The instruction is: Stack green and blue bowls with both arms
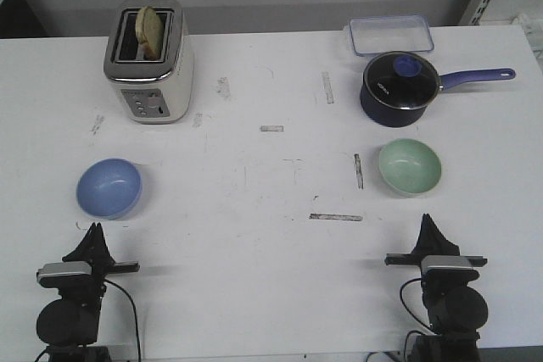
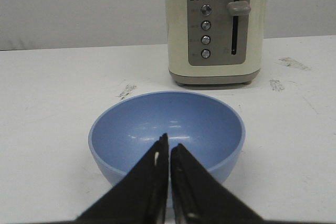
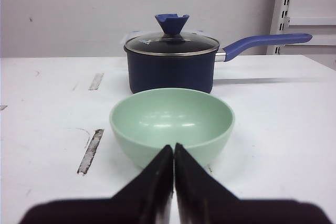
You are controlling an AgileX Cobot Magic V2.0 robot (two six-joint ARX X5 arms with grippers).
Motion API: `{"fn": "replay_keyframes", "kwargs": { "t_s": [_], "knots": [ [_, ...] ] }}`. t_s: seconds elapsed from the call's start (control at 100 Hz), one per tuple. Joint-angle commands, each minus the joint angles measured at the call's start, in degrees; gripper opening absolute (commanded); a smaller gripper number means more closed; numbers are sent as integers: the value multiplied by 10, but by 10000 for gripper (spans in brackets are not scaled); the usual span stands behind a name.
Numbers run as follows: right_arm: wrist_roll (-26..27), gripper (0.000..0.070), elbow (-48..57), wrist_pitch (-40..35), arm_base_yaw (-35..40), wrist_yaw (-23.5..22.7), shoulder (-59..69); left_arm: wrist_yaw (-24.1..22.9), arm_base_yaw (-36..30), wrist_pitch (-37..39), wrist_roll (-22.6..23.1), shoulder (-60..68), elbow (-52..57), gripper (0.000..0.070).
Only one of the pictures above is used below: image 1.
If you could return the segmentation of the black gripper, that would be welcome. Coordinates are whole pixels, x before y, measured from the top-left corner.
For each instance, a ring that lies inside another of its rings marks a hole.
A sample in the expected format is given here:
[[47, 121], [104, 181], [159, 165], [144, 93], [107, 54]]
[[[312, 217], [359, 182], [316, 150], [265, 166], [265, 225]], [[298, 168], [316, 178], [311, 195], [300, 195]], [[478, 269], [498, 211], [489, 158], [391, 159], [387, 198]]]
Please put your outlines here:
[[[97, 247], [94, 247], [97, 232]], [[108, 276], [137, 273], [140, 264], [137, 261], [116, 262], [109, 253], [104, 229], [100, 222], [92, 223], [76, 249], [62, 258], [64, 263], [84, 262], [91, 267], [91, 275], [97, 284]]]
[[[429, 234], [432, 245], [427, 246]], [[414, 266], [420, 269], [422, 260], [429, 255], [465, 256], [473, 268], [487, 265], [487, 258], [479, 255], [462, 255], [455, 244], [445, 238], [430, 214], [423, 214], [416, 247], [410, 253], [388, 253], [384, 263], [394, 266]]]

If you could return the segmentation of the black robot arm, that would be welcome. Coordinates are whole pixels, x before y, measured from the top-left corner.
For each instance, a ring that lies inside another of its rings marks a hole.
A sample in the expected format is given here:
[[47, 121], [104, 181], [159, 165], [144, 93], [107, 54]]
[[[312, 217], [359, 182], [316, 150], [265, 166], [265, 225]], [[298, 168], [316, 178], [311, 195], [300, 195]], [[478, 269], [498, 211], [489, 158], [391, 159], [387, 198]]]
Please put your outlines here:
[[418, 282], [428, 322], [412, 311], [410, 316], [427, 332], [411, 330], [403, 349], [405, 361], [479, 361], [478, 329], [488, 320], [483, 296], [468, 285], [479, 278], [478, 267], [488, 263], [483, 256], [466, 256], [447, 240], [430, 214], [421, 220], [417, 243], [410, 253], [389, 253], [386, 265], [416, 266], [420, 276], [400, 286], [400, 302], [406, 305], [405, 288]]
[[58, 290], [36, 319], [36, 334], [47, 346], [50, 361], [111, 361], [108, 347], [97, 346], [101, 306], [107, 279], [113, 274], [135, 273], [137, 261], [118, 263], [111, 256], [100, 223], [88, 228], [77, 247], [60, 262], [45, 264], [37, 283]]

